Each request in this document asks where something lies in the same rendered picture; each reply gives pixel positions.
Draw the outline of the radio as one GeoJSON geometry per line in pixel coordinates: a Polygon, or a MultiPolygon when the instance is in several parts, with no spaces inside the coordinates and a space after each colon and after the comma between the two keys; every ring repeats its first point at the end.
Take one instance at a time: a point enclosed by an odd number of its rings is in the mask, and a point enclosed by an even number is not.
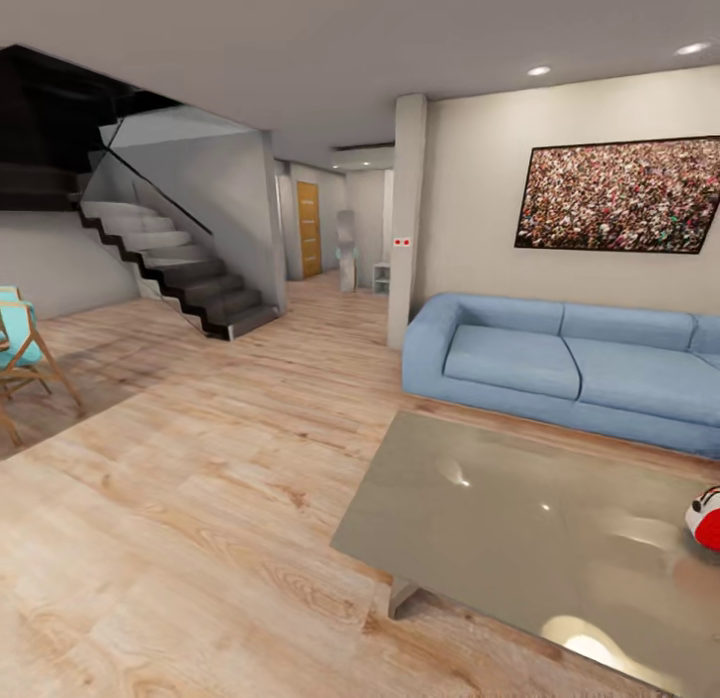
{"type": "Polygon", "coordinates": [[[699,495],[691,503],[685,520],[701,545],[720,553],[720,489],[699,495]]]}

